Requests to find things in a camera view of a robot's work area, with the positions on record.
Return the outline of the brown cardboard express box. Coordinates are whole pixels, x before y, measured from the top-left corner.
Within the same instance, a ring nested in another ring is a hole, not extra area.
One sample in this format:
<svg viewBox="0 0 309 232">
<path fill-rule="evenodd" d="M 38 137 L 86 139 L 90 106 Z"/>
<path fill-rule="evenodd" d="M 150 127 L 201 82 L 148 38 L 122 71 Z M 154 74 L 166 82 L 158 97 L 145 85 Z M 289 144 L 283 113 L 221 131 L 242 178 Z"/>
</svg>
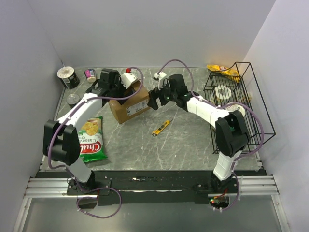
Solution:
<svg viewBox="0 0 309 232">
<path fill-rule="evenodd" d="M 136 95 L 126 100 L 123 104 L 120 104 L 116 100 L 110 100 L 109 107 L 118 123 L 122 124 L 149 110 L 148 101 L 148 91 L 142 86 Z"/>
</svg>

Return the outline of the yellow utility knife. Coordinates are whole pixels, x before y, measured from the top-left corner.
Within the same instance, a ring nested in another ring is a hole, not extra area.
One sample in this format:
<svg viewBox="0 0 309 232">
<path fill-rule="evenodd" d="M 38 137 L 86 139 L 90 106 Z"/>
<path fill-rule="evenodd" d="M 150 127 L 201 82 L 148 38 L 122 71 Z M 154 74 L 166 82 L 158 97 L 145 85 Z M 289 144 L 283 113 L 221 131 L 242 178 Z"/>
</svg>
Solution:
<svg viewBox="0 0 309 232">
<path fill-rule="evenodd" d="M 166 120 L 158 129 L 152 132 L 152 136 L 158 136 L 170 123 L 172 119 Z"/>
</svg>

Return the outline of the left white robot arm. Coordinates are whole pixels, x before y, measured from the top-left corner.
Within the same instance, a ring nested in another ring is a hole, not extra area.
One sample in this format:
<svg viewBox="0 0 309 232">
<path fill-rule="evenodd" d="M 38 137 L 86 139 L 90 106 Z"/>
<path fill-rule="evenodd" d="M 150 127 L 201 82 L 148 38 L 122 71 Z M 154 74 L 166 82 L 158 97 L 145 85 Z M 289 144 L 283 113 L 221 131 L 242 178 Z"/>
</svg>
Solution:
<svg viewBox="0 0 309 232">
<path fill-rule="evenodd" d="M 82 99 L 63 117 L 48 120 L 44 126 L 43 154 L 47 156 L 50 169 L 52 162 L 58 162 L 84 194 L 91 194 L 96 188 L 95 174 L 80 158 L 79 130 L 87 120 L 108 101 L 125 102 L 137 94 L 129 87 L 138 81 L 132 68 L 120 74 L 113 69 L 102 69 L 97 79 L 85 92 Z"/>
</svg>

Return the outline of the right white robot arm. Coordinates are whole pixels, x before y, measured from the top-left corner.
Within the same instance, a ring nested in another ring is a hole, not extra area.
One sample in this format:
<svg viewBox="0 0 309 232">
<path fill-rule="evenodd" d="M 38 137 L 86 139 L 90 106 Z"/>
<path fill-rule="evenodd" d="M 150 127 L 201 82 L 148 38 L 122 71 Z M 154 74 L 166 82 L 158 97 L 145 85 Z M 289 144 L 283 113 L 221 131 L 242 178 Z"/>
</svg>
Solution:
<svg viewBox="0 0 309 232">
<path fill-rule="evenodd" d="M 233 161 L 240 156 L 250 138 L 242 113 L 210 105 L 202 96 L 188 90 L 181 74 L 168 77 L 160 72 L 153 79 L 158 81 L 158 86 L 149 91 L 149 107 L 157 110 L 158 101 L 162 106 L 174 102 L 179 108 L 202 118 L 215 129 L 219 157 L 212 172 L 211 188 L 215 192 L 223 192 L 232 175 Z"/>
</svg>

